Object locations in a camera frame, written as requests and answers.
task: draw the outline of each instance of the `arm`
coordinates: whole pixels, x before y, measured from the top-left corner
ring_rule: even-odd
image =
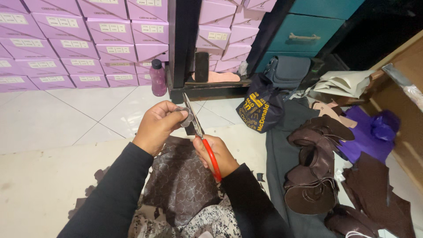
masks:
[[[222,139],[209,135],[204,135],[204,138],[219,164],[222,186],[231,201],[242,237],[294,237],[247,165],[237,163]],[[196,138],[193,143],[204,167],[213,171],[202,141]]]
[[[163,101],[144,114],[137,136],[116,159],[84,205],[69,220],[58,238],[127,238],[141,190],[170,133],[188,113]]]

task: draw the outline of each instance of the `teal drawer cabinet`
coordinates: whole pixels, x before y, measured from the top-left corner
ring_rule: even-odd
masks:
[[[296,0],[290,13],[347,20],[364,0]]]
[[[288,14],[268,51],[318,52],[344,20]]]
[[[280,52],[280,51],[267,51],[263,59],[260,61],[260,64],[257,66],[255,72],[263,72],[267,63],[273,56],[284,55],[284,56],[294,56],[294,57],[307,57],[312,58],[317,55],[317,52]]]

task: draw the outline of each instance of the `pink plastic bottle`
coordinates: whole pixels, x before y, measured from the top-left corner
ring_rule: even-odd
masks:
[[[157,97],[161,97],[166,94],[166,77],[165,69],[162,67],[162,61],[154,59],[151,62],[150,77],[152,82],[151,89],[153,94]]]

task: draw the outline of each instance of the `mcdonald's bag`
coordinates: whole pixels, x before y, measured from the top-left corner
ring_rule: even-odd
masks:
[[[273,88],[272,81],[263,73],[256,74],[236,112],[249,128],[264,133],[285,116],[283,99],[287,94]]]

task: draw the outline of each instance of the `black sleeve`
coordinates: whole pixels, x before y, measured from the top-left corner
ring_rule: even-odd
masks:
[[[129,143],[59,238],[127,238],[153,157]]]
[[[243,238],[294,237],[244,163],[222,179]]]

